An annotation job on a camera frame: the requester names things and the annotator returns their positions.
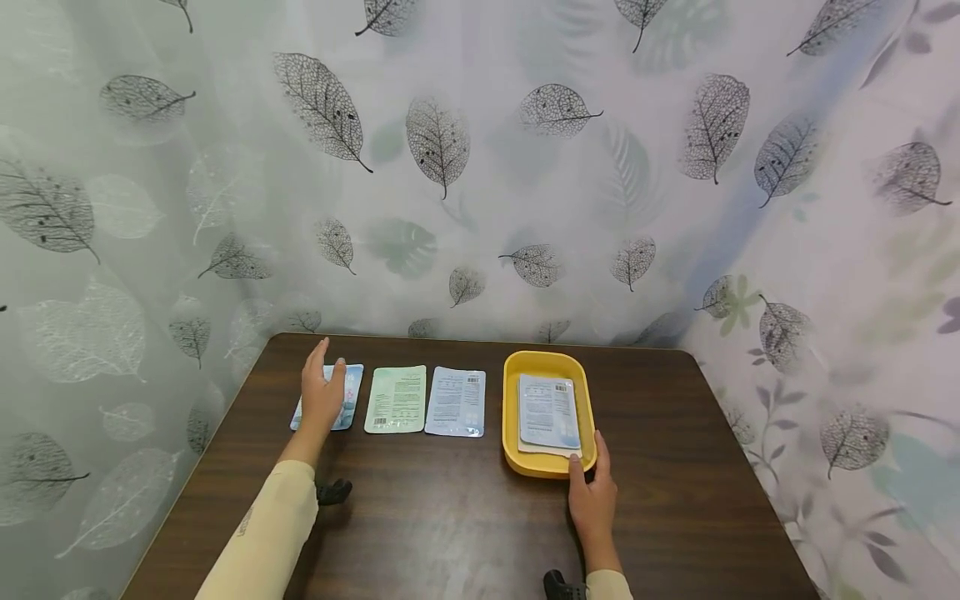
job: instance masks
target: sleeve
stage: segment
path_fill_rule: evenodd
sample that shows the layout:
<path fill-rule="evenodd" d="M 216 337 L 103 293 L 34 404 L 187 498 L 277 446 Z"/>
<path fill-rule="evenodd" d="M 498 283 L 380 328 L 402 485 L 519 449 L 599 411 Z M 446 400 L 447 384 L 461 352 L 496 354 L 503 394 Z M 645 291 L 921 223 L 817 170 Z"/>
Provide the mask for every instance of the sleeve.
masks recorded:
<path fill-rule="evenodd" d="M 210 569 L 197 600 L 280 600 L 317 519 L 314 469 L 300 461 L 274 467 Z"/>
<path fill-rule="evenodd" d="M 587 575 L 588 600 L 634 600 L 623 573 L 611 570 L 593 571 Z"/>

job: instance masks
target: wooden table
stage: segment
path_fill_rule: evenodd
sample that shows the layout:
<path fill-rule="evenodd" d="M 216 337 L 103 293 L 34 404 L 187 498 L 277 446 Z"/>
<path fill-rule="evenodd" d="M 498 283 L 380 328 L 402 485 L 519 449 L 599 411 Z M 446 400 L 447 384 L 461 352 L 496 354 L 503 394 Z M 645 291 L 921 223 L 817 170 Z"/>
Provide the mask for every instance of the wooden table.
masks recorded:
<path fill-rule="evenodd" d="M 267 345 L 128 587 L 193 598 L 290 439 L 300 369 L 318 336 Z M 503 362 L 523 344 L 333 336 L 366 367 L 356 418 L 331 434 L 318 480 L 353 482 L 321 509 L 287 598 L 543 598 L 551 568 L 582 581 L 566 482 L 522 477 L 500 446 Z M 587 371 L 619 486 L 615 538 L 637 600 L 817 597 L 706 380 L 675 350 L 552 346 Z M 487 372 L 482 439 L 369 435 L 372 370 Z"/>

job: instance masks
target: leaf pattern wallpaper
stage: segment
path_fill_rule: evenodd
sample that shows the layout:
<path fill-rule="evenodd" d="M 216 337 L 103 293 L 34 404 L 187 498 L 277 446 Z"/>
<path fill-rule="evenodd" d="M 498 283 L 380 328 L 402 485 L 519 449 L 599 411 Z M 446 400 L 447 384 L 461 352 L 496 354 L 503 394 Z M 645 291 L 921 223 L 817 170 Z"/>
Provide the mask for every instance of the leaf pattern wallpaper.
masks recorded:
<path fill-rule="evenodd" d="M 119 597 L 280 331 L 683 349 L 823 597 L 954 595 L 960 3 L 8 4 L 0 597 Z"/>

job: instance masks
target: yellow tray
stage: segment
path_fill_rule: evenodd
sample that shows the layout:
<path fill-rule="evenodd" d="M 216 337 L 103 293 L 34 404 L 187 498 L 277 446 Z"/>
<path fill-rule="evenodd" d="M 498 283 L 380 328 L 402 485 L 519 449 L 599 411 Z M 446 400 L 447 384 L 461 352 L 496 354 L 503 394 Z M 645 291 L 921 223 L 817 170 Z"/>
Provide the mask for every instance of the yellow tray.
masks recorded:
<path fill-rule="evenodd" d="M 580 444 L 583 451 L 584 470 L 593 467 L 597 449 L 593 443 L 593 409 L 590 408 L 590 391 L 587 374 L 572 356 L 556 352 L 521 350 L 507 357 L 503 365 L 503 452 L 507 463 L 521 475 L 546 479 L 566 479 L 568 461 L 563 456 L 552 454 L 528 454 L 517 448 L 519 436 L 519 401 L 517 385 L 520 374 L 537 377 L 562 377 L 573 381 L 573 397 L 577 405 L 577 426 L 580 428 Z"/>

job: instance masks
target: white packet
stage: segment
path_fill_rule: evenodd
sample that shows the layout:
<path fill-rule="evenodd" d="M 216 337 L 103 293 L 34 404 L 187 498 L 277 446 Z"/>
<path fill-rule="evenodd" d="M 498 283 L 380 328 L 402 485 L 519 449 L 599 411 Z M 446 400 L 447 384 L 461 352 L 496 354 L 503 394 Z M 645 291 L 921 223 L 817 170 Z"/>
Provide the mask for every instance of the white packet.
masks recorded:
<path fill-rule="evenodd" d="M 528 444 L 566 450 L 579 448 L 573 382 L 522 373 L 518 386 L 520 439 Z"/>
<path fill-rule="evenodd" d="M 333 376 L 333 365 L 324 365 L 324 379 L 329 381 L 331 376 Z M 363 379 L 363 365 L 347 365 L 347 376 L 344 377 L 344 403 L 340 406 L 340 415 L 333 423 L 331 431 L 343 431 L 353 425 L 353 415 L 357 409 L 361 379 Z M 290 428 L 294 431 L 300 429 L 300 419 L 302 417 L 303 396 L 297 402 L 297 411 L 294 413 L 293 420 L 290 421 Z"/>
<path fill-rule="evenodd" d="M 482 438 L 487 374 L 437 367 L 433 370 L 424 431 L 436 436 Z"/>
<path fill-rule="evenodd" d="M 426 367 L 385 367 L 373 370 L 370 405 L 364 431 L 411 433 L 423 429 Z"/>

